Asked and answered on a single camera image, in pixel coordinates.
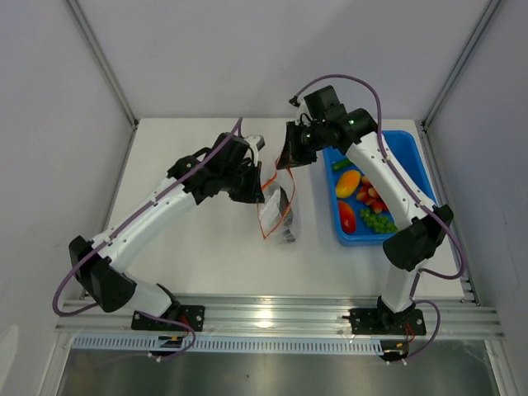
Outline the grey toy fish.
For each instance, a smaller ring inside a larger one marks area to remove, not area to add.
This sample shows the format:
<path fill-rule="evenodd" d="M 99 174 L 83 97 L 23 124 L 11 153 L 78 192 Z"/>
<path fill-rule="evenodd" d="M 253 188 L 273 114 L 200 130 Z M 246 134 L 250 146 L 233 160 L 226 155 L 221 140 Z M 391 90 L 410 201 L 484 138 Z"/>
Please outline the grey toy fish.
<path fill-rule="evenodd" d="M 279 212 L 280 221 L 275 230 L 275 235 L 280 240 L 280 243 L 290 244 L 297 239 L 297 226 L 295 224 L 295 213 L 291 207 L 291 202 L 286 194 L 285 189 L 281 186 L 278 190 L 279 195 Z"/>

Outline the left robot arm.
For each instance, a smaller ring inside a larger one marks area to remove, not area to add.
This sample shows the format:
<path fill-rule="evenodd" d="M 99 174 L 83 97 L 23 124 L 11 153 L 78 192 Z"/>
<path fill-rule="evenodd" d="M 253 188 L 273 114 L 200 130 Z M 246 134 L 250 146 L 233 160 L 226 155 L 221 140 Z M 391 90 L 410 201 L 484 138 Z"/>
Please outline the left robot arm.
<path fill-rule="evenodd" d="M 127 219 L 90 240 L 74 238 L 68 245 L 73 275 L 95 305 L 106 313 L 132 308 L 150 314 L 162 330 L 173 328 L 179 319 L 174 296 L 160 284 L 134 279 L 128 269 L 167 225 L 207 198 L 224 192 L 233 202 L 263 203 L 258 154 L 264 145 L 260 135 L 222 133 L 212 147 L 178 159 Z"/>

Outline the clear zip bag orange zipper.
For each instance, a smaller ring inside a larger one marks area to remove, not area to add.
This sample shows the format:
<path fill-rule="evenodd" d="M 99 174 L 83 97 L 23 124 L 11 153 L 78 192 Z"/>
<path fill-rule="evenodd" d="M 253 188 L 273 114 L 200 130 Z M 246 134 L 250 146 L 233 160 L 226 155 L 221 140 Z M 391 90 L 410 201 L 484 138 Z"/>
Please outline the clear zip bag orange zipper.
<path fill-rule="evenodd" d="M 263 166 L 261 188 L 265 201 L 257 204 L 257 218 L 264 240 L 289 245 L 300 235 L 298 194 L 293 172 L 277 169 L 276 163 L 272 159 Z"/>

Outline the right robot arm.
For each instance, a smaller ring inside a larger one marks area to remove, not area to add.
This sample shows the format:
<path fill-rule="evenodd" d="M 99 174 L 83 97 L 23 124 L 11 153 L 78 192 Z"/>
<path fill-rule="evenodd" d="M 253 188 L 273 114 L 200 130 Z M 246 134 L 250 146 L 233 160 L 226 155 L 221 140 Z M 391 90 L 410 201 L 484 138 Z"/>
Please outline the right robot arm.
<path fill-rule="evenodd" d="M 333 87 L 303 99 L 292 97 L 290 104 L 297 107 L 297 118 L 286 124 L 277 168 L 309 165 L 318 151 L 336 149 L 364 173 L 393 217 L 397 231 L 382 244 L 391 267 L 376 304 L 376 321 L 383 331 L 397 332 L 415 309 L 418 273 L 442 245 L 453 212 L 417 187 L 388 150 L 372 115 L 362 108 L 347 111 Z"/>

